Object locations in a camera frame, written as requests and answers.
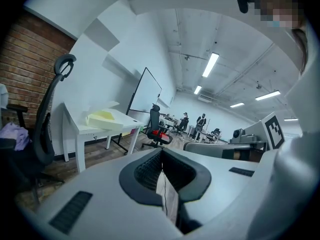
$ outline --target white ceiling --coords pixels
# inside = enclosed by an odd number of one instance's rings
[[[273,111],[282,118],[294,117],[284,96],[298,80],[298,69],[266,36],[241,21],[214,12],[167,9],[156,14],[163,26],[179,91],[193,93],[200,85],[200,94],[214,98],[213,105],[253,121]],[[202,74],[212,52],[220,57],[205,78]],[[281,95],[255,100],[275,90]],[[230,108],[239,102],[245,105]]]

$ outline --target red brick wall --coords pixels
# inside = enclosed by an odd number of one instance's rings
[[[9,103],[28,107],[23,114],[26,127],[36,122],[37,109],[55,76],[55,60],[75,42],[27,11],[11,26],[0,49],[0,83],[6,85]],[[9,111],[2,111],[2,122],[19,124],[17,114]]]

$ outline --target purple cloth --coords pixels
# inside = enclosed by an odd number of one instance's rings
[[[13,122],[7,123],[5,127],[0,130],[0,138],[15,139],[15,151],[24,150],[30,141],[28,131]]]

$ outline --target ceiling light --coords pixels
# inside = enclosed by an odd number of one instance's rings
[[[263,96],[261,96],[261,97],[257,97],[257,98],[255,98],[257,101],[261,101],[261,100],[264,100],[264,99],[267,99],[267,98],[270,98],[270,97],[273,97],[273,96],[277,96],[277,95],[280,95],[281,93],[280,93],[280,91],[278,91],[278,90],[276,90],[276,91],[274,91],[274,92],[271,92],[271,93],[269,93],[269,94],[267,94],[267,95],[263,95]]]
[[[194,94],[198,94],[198,92],[200,91],[201,88],[202,88],[202,86],[198,85],[194,91]]]
[[[235,108],[235,107],[239,107],[239,106],[242,106],[242,105],[244,105],[244,103],[241,102],[241,103],[238,103],[238,104],[230,106],[230,108]]]
[[[206,68],[203,72],[203,77],[207,78],[211,72],[211,70],[213,69],[214,65],[216,64],[217,60],[219,58],[219,54],[216,53],[212,53],[211,57],[209,59],[208,64],[206,65]]]

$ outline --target person in black clothing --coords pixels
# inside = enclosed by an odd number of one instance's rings
[[[204,127],[204,125],[207,123],[207,119],[206,119],[206,114],[202,114],[202,116],[199,116],[197,121],[196,121],[196,126],[193,132],[193,135],[191,137],[191,139],[195,139],[196,134],[202,130],[202,128]]]

